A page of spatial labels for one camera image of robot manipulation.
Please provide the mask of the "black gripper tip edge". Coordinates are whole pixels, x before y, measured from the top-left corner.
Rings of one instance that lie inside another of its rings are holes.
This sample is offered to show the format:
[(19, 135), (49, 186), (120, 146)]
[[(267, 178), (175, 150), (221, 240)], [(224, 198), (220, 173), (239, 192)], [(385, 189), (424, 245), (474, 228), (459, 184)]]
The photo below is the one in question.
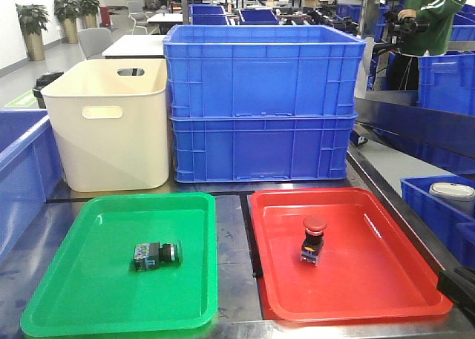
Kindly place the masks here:
[(474, 316), (474, 268), (456, 267), (439, 273), (437, 289), (451, 299), (465, 314)]

